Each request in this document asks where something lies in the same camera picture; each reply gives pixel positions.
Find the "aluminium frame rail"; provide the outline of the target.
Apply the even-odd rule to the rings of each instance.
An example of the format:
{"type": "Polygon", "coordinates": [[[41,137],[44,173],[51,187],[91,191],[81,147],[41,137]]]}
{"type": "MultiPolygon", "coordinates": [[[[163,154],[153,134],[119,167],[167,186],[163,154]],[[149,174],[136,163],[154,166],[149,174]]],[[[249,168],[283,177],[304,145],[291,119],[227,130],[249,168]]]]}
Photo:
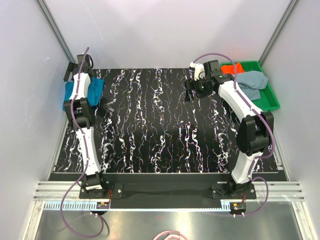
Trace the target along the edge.
{"type": "MultiPolygon", "coordinates": [[[[58,200],[71,187],[70,181],[41,181],[39,182],[34,200],[58,200]]],[[[244,193],[225,193],[226,182],[115,182],[107,183],[107,189],[111,199],[124,199],[128,197],[205,197],[214,200],[233,200],[263,202],[267,196],[267,188],[262,181],[251,183],[244,193]]],[[[268,185],[269,201],[293,201],[302,202],[304,196],[298,182],[294,181],[271,181],[268,185]]],[[[67,199],[106,199],[106,190],[102,193],[89,193],[77,183],[67,194],[67,199]]]]}

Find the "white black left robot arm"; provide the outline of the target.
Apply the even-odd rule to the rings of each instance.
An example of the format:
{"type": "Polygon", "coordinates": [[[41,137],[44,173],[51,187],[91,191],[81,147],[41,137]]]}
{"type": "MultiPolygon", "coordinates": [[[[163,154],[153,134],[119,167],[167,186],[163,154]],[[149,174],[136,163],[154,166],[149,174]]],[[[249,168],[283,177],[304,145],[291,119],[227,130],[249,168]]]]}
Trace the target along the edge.
{"type": "Polygon", "coordinates": [[[97,157],[94,140],[95,114],[89,100],[90,88],[94,86],[93,60],[85,51],[77,55],[77,63],[69,62],[64,81],[66,93],[63,110],[69,124],[75,130],[83,160],[83,172],[77,181],[79,197],[103,198],[108,193],[102,169],[97,157]]]}

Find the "orange t shirt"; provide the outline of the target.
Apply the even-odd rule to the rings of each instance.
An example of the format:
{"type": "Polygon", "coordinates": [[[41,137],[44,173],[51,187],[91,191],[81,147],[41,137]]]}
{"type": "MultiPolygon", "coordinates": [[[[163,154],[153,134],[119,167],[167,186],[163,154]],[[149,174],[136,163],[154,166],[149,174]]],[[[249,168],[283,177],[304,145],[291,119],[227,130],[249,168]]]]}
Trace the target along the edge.
{"type": "Polygon", "coordinates": [[[241,74],[245,72],[240,62],[236,63],[235,67],[232,64],[230,65],[224,64],[221,66],[221,71],[223,74],[231,74],[231,75],[234,75],[235,73],[241,74]]]}

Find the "blue t shirt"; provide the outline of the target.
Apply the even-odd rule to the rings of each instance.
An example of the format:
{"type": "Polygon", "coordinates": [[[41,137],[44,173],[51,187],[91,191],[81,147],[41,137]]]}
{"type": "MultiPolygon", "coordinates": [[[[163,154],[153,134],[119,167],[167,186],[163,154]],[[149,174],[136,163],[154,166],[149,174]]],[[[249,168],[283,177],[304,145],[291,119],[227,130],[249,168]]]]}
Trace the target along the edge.
{"type": "Polygon", "coordinates": [[[79,84],[78,79],[75,81],[67,81],[65,84],[64,101],[71,101],[77,94],[76,100],[87,98],[91,107],[97,106],[103,93],[104,81],[100,78],[92,77],[88,74],[81,73],[79,84]]]}

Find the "green plastic tray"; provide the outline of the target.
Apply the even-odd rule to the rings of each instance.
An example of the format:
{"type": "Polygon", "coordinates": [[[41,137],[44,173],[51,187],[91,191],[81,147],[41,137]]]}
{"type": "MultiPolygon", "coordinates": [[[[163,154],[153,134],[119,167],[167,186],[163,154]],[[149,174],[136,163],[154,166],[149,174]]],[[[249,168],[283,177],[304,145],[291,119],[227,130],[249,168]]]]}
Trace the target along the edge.
{"type": "MultiPolygon", "coordinates": [[[[241,61],[241,62],[237,62],[237,63],[241,63],[243,69],[245,70],[245,72],[249,72],[249,71],[258,71],[258,72],[263,72],[262,67],[260,66],[258,61],[252,60],[252,61],[241,61]]],[[[269,83],[267,83],[267,86],[265,89],[260,90],[260,95],[261,98],[258,100],[254,100],[252,101],[257,107],[259,107],[260,109],[262,109],[263,111],[267,112],[267,111],[274,111],[280,108],[280,103],[269,83]]]]}

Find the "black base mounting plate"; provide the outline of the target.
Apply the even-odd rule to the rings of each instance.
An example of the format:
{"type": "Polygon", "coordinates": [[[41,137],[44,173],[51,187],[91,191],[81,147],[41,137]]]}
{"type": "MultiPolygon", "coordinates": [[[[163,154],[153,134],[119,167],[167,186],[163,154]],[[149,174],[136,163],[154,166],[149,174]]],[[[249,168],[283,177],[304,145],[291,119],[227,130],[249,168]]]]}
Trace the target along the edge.
{"type": "Polygon", "coordinates": [[[226,183],[208,182],[107,182],[101,189],[81,187],[81,198],[105,198],[111,194],[112,199],[124,199],[142,196],[193,196],[214,200],[255,200],[257,198],[254,185],[247,184],[242,190],[231,191],[226,183]]]}

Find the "grey t shirt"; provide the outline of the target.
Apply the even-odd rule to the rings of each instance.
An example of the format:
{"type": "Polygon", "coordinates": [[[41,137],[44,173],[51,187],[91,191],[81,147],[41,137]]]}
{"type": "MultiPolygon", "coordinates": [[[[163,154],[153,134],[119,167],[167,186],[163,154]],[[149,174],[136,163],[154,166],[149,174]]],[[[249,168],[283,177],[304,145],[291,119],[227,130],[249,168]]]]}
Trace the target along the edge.
{"type": "Polygon", "coordinates": [[[252,70],[237,74],[236,81],[244,94],[255,101],[261,98],[260,90],[266,88],[269,79],[263,72],[252,70]]]}

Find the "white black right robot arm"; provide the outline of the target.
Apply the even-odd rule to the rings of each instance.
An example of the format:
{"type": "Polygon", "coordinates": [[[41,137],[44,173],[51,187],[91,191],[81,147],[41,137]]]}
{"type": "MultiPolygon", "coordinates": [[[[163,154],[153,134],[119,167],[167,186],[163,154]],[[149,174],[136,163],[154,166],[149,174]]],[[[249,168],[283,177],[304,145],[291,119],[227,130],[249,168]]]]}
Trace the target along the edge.
{"type": "Polygon", "coordinates": [[[254,105],[240,89],[238,73],[223,73],[218,60],[204,64],[191,62],[193,76],[184,82],[185,101],[218,94],[232,108],[240,121],[236,136],[239,154],[225,184],[213,185],[213,197],[240,199],[254,192],[252,175],[265,149],[274,145],[274,116],[254,105]]]}

